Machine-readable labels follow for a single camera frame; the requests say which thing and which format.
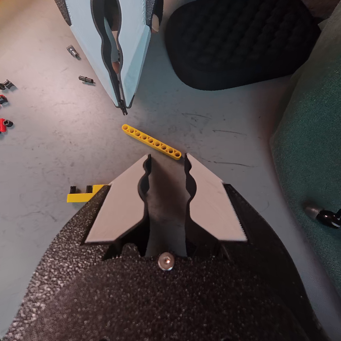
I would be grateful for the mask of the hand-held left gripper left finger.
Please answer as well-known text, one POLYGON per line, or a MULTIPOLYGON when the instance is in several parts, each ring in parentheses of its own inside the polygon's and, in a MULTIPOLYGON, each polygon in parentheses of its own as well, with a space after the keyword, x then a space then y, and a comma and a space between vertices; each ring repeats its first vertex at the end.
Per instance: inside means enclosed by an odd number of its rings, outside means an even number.
POLYGON ((109 183, 85 235, 85 245, 109 245, 105 257, 116 257, 124 245, 132 243, 145 256, 150 235, 146 200, 150 173, 151 154, 147 154, 109 183))

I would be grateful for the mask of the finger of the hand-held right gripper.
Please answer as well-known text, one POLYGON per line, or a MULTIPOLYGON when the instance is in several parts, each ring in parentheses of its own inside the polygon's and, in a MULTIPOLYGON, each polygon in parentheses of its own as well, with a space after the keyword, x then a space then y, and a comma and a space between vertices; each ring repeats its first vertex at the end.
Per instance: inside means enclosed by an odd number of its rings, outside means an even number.
POLYGON ((151 38, 146 24, 146 1, 119 0, 121 13, 118 45, 120 50, 120 88, 126 108, 130 108, 137 91, 151 38))
POLYGON ((120 52, 117 33, 120 13, 117 1, 67 0, 70 28, 114 105, 124 109, 120 90, 120 52))

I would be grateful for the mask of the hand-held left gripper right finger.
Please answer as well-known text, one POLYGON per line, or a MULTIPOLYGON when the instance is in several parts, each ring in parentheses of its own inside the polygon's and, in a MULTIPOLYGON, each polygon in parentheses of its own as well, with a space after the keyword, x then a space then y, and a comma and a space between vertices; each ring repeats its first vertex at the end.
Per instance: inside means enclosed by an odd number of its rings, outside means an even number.
POLYGON ((185 175, 190 195, 185 213, 187 256, 216 256, 225 242, 247 243, 224 181, 189 153, 185 154, 185 175))

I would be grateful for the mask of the long yellow lego beam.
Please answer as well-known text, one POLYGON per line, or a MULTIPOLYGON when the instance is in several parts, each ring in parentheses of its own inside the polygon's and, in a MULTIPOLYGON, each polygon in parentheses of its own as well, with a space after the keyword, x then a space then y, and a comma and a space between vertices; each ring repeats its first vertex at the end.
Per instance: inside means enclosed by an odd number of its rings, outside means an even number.
POLYGON ((96 193, 72 193, 67 195, 67 203, 81 203, 90 201, 96 193))
POLYGON ((155 150, 160 151, 165 155, 168 155, 174 160, 180 160, 182 157, 181 152, 178 151, 177 149, 170 147, 169 145, 163 142, 160 142, 158 139, 155 139, 130 125, 123 124, 122 130, 123 132, 125 132, 125 134, 129 135, 130 137, 137 139, 138 141, 150 146, 151 148, 154 148, 155 150))

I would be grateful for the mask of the pile of small lego pieces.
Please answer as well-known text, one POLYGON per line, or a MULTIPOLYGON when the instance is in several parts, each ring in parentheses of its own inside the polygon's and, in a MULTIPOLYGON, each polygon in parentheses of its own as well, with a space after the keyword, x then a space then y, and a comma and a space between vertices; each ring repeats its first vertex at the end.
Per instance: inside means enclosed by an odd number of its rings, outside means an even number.
MULTIPOLYGON (((6 81, 0 83, 0 90, 10 90, 14 84, 6 79, 6 81)), ((0 105, 8 103, 8 99, 5 95, 0 95, 0 105)), ((0 133, 5 133, 8 128, 13 127, 14 123, 8 119, 0 118, 0 133)))

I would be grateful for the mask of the black quilted cushion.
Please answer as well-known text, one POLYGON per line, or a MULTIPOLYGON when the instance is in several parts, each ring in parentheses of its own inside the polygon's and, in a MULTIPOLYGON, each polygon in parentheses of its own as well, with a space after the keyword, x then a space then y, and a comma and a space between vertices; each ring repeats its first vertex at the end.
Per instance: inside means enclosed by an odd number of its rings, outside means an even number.
POLYGON ((170 16, 165 46, 178 78, 224 90, 293 74, 321 30, 302 1, 193 1, 170 16))

